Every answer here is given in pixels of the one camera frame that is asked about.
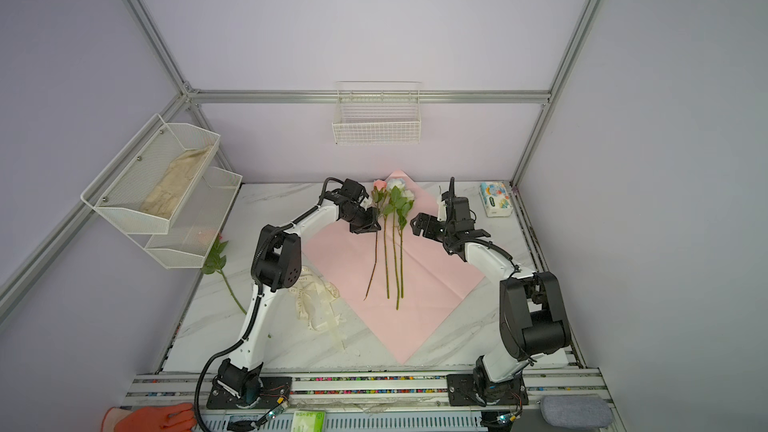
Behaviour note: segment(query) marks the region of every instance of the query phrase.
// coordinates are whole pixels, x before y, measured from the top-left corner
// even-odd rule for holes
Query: white marble surface
[[[435,197],[448,187],[446,182],[419,183]],[[469,197],[477,214],[477,228],[491,234],[491,240],[507,250],[516,261],[533,267],[531,255],[514,215],[488,218],[478,193],[479,182],[457,182],[456,195]],[[253,281],[250,264],[256,240],[266,224],[284,224],[299,216],[317,201],[321,184],[246,184],[240,190],[226,225],[224,240],[230,241],[225,255],[226,273],[241,303],[250,300]],[[312,264],[303,258],[304,264]],[[287,294],[277,306],[268,337],[264,369],[269,371],[344,371],[467,369],[477,357],[498,341],[498,284],[483,279],[460,303],[432,336],[405,364],[399,364],[379,339],[344,302],[336,300],[333,310],[344,322],[340,331],[346,350],[337,350],[328,334],[311,331],[296,316],[294,296]],[[238,337],[244,320],[218,274],[205,275],[195,293],[163,370],[199,372],[208,357],[223,350]],[[211,371],[218,368],[214,362]],[[538,367],[567,365],[565,353],[558,352],[539,361]]]

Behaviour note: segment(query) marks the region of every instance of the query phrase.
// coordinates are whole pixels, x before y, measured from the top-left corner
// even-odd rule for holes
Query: white wire basket
[[[158,130],[98,201],[91,204],[84,196],[85,192],[81,196],[93,210],[126,235],[168,234],[219,149],[220,136],[215,132],[186,123],[166,123],[159,116],[155,120],[161,122]],[[154,216],[140,210],[175,158],[187,150],[207,147],[210,149],[201,158],[197,172],[189,180],[169,217]]]
[[[342,146],[417,144],[422,136],[418,82],[341,82],[380,86],[380,90],[339,89],[333,137]],[[408,84],[409,90],[394,90]]]
[[[152,235],[144,250],[166,268],[200,268],[224,224],[243,176],[210,166],[168,234]]]

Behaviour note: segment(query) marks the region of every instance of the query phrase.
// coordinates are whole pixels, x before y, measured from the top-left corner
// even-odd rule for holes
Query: metal base plate
[[[475,387],[475,379],[471,374],[450,374],[446,379],[448,382],[448,403],[450,405],[478,405],[478,402],[472,399],[477,396],[478,390]],[[528,394],[525,391],[522,378],[518,377],[512,380],[512,391],[520,397],[523,405],[528,405]],[[516,405],[517,403],[518,399],[512,395],[512,392],[507,392],[497,402],[488,406]]]
[[[268,410],[277,406],[277,399],[279,399],[281,395],[289,398],[293,379],[290,377],[262,377],[261,383],[262,394],[251,409]],[[242,404],[238,404],[238,402],[238,399],[232,397],[229,392],[223,389],[218,385],[216,380],[214,380],[205,407],[208,410],[246,410],[238,408],[238,405],[242,406]]]

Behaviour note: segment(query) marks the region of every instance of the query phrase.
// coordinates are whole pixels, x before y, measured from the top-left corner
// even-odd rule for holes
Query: lavender wall
[[[540,108],[426,104],[419,144],[338,146],[331,128],[333,104],[204,106],[245,182],[372,180],[397,169],[414,180],[509,180]]]
[[[425,90],[546,90],[584,4],[146,1],[192,85],[257,90],[327,90],[339,80],[414,80]]]
[[[768,0],[607,0],[521,190],[629,430],[768,430]]]
[[[2,0],[0,37],[1,282],[174,90],[121,0]],[[92,219],[0,332],[0,428],[98,430],[194,278]]]

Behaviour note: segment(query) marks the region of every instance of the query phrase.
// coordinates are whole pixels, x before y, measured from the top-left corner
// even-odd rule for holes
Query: black cable
[[[259,306],[261,305],[261,298],[264,296],[264,285],[259,282],[259,292],[256,294],[256,302],[254,303],[254,312],[250,316],[250,321],[248,322],[248,327],[245,328],[245,333],[243,334],[243,337],[240,338],[241,341],[247,342],[250,338],[250,332],[254,330],[254,324],[256,323],[256,314],[259,312]]]
[[[520,398],[519,395],[517,395],[515,392],[510,392],[510,394],[518,400],[517,407],[515,408],[516,411],[512,412],[512,408],[509,410],[509,414],[513,417],[509,422],[501,422],[499,419],[504,417],[505,414],[501,414],[496,417],[495,422],[489,422],[487,420],[484,420],[483,418],[480,419],[480,426],[481,427],[487,427],[488,430],[496,430],[496,429],[506,429],[509,430],[514,425],[514,421],[518,418],[522,417],[523,415],[523,400]]]
[[[518,347],[518,350],[520,350],[521,352],[523,352],[525,354],[525,357],[528,359],[528,365],[533,365],[534,362],[537,362],[537,360],[534,359],[533,357],[531,357],[531,355],[528,352],[526,352],[525,349],[520,347],[520,344],[518,344],[517,339],[514,338],[514,335],[512,333],[509,334],[509,337],[512,338],[512,341]]]
[[[322,199],[323,199],[323,197],[326,194],[326,188],[328,187],[328,182],[330,182],[331,180],[333,180],[334,182],[336,182],[338,184],[341,184],[342,186],[344,185],[344,181],[341,181],[338,178],[335,178],[335,177],[326,178],[325,181],[323,181],[323,183],[322,183],[322,192],[320,193],[320,200],[317,201],[317,205],[318,206],[320,206],[322,204]]]
[[[509,263],[512,264],[515,272],[520,272],[520,266],[514,263],[513,257],[509,254],[509,252],[505,251],[503,248],[499,247],[498,245],[495,245],[493,242],[488,242],[487,240],[482,240],[481,238],[461,238],[457,240],[456,242],[450,244],[449,246],[451,248],[454,248],[458,245],[464,245],[466,243],[473,243],[473,244],[480,244],[484,245],[485,247],[490,248],[493,251],[498,252],[501,254],[504,258],[509,260]]]
[[[200,426],[200,429],[203,432],[213,432],[211,429],[208,428],[208,426],[206,426],[205,422],[203,422],[203,416],[200,414],[200,388],[203,387],[203,380],[205,380],[205,373],[208,371],[208,368],[214,362],[214,360],[224,355],[227,355],[229,352],[231,352],[232,350],[235,350],[242,344],[243,344],[243,339],[237,341],[235,345],[228,348],[227,350],[222,350],[221,352],[216,352],[216,354],[213,354],[210,357],[210,359],[208,359],[208,361],[205,363],[205,367],[203,367],[203,371],[200,372],[200,376],[197,378],[197,385],[194,388],[194,404],[192,407],[192,411],[194,412],[194,418],[197,420],[197,425]]]

